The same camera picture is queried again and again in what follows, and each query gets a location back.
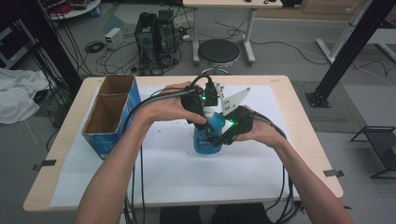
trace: blue container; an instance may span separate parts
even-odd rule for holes
[[[225,119],[219,113],[216,113],[213,108],[204,108],[205,117],[207,122],[213,127],[214,132],[210,135],[211,137],[221,136],[222,128],[225,125]],[[207,140],[205,130],[198,131],[197,128],[194,130],[194,149],[196,152],[201,154],[213,154],[221,150],[222,145],[217,147],[213,146],[211,142]]]

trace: white paper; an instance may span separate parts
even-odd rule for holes
[[[225,86],[230,96],[248,86]],[[242,105],[262,113],[289,132],[270,86],[249,86]],[[139,87],[142,100],[163,87]],[[81,135],[87,111],[64,162],[51,208],[77,207],[85,188],[102,160]],[[274,200],[282,188],[282,163],[263,144],[246,141],[223,146],[219,153],[202,155],[193,149],[194,126],[186,120],[156,122],[143,143],[144,193],[147,206],[170,203],[226,203]],[[142,203],[140,155],[136,161],[134,204]],[[131,198],[131,183],[128,188]],[[289,194],[285,186],[283,197]]]

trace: black tape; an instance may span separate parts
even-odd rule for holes
[[[328,171],[323,171],[323,173],[326,176],[334,176],[334,175],[337,177],[344,176],[344,173],[342,171],[328,170]]]
[[[56,160],[42,161],[40,165],[35,164],[33,166],[33,170],[39,171],[39,170],[41,170],[42,166],[53,166],[53,165],[55,165],[55,163],[56,163]]]

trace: white sheet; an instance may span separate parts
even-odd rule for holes
[[[229,96],[246,87],[226,86],[224,95]],[[139,87],[142,100],[161,88]],[[250,88],[251,93],[243,104],[267,116],[289,137],[271,87]],[[89,111],[64,162],[50,202],[51,208],[76,208],[102,162],[80,134]],[[272,149],[254,141],[247,141],[223,146],[221,152],[214,155],[201,155],[193,149],[193,128],[186,120],[174,120],[156,122],[148,131],[143,143],[146,205],[205,204],[277,198],[282,185],[282,163]],[[139,167],[138,159],[135,204],[142,203]],[[288,188],[285,187],[283,196],[288,194]]]
[[[49,85],[41,71],[0,68],[0,123],[12,124],[31,117],[39,108],[35,93]]]

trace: floor mat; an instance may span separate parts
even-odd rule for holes
[[[311,107],[306,100],[305,93],[313,92],[319,82],[292,81],[300,102],[303,105],[315,132],[320,133],[357,133],[366,125],[358,108],[347,95],[343,85],[338,83],[328,102],[330,108]]]

